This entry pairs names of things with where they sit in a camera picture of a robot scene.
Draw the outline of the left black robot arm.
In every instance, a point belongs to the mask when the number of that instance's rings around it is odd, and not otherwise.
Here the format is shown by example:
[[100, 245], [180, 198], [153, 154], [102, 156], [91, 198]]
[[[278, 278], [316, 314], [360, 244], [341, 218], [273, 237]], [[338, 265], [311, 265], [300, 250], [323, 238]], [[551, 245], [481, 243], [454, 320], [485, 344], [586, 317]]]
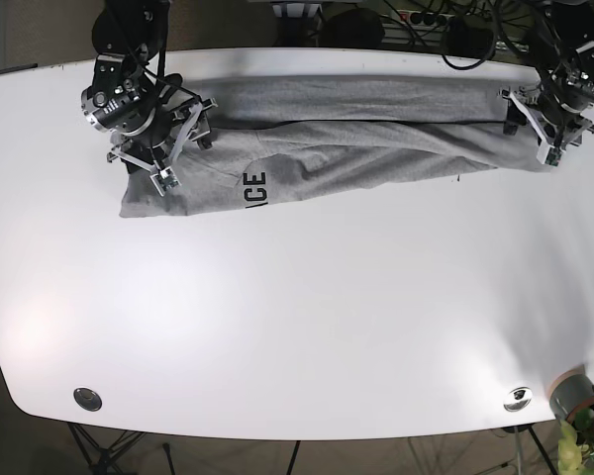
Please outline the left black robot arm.
[[539, 136], [542, 162], [556, 164], [582, 134], [594, 134], [583, 112], [594, 107], [594, 9], [588, 1], [524, 1], [532, 17], [528, 49], [522, 51], [504, 30], [501, 3], [492, 6], [497, 36], [539, 83], [505, 94], [509, 111], [521, 116]]

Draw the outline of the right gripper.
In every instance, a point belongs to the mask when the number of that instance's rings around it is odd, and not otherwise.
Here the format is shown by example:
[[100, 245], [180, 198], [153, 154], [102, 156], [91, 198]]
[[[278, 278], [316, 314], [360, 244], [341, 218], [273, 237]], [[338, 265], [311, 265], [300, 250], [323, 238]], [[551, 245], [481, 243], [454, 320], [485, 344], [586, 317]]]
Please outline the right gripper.
[[139, 170], [155, 173], [171, 166], [187, 143], [210, 149], [213, 140], [208, 112], [217, 107], [216, 100], [210, 98], [200, 102], [190, 99], [171, 110], [156, 108], [148, 125], [136, 133], [112, 135], [114, 144], [106, 159], [123, 162], [129, 174]]

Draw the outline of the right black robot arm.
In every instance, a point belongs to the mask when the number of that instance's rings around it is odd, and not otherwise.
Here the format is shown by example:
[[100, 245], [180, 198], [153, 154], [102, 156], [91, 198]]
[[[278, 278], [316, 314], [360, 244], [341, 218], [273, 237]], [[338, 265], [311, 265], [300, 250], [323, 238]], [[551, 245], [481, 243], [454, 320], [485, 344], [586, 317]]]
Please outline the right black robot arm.
[[170, 1], [106, 1], [92, 28], [97, 52], [93, 79], [81, 94], [81, 110], [97, 131], [112, 135], [109, 161], [132, 174], [162, 170], [174, 161], [174, 131], [186, 121], [182, 141], [212, 147], [207, 111], [213, 100], [182, 85], [178, 73], [165, 73]]

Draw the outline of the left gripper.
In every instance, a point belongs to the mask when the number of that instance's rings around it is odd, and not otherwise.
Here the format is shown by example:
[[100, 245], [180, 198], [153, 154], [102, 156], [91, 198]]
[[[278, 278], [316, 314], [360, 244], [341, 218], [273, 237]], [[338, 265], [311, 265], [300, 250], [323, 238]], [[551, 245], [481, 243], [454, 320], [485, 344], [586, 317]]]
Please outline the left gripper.
[[564, 151], [582, 145], [583, 134], [594, 134], [594, 123], [583, 112], [594, 106], [593, 81], [560, 81], [555, 88], [542, 83], [527, 88], [506, 88], [500, 97], [507, 101], [504, 135], [515, 135], [530, 126], [539, 144], [549, 143]]

